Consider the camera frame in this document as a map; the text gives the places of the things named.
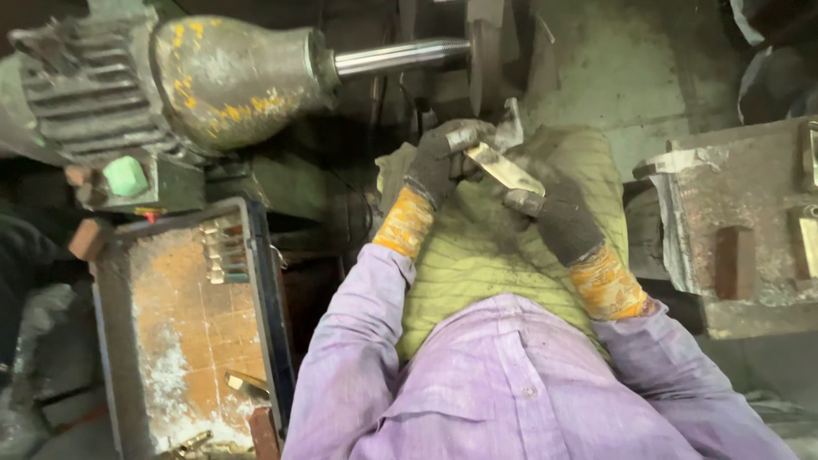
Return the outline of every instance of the black work glove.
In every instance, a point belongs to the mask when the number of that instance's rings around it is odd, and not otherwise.
[[[576,182],[552,168],[539,176],[545,197],[515,189],[506,193],[503,204],[536,217],[542,241],[563,266],[570,267],[596,252],[605,237]]]
[[[439,210],[457,184],[477,170],[464,165],[463,150],[493,142],[495,131],[493,124],[480,120],[451,120],[428,131],[407,171],[407,185]]]

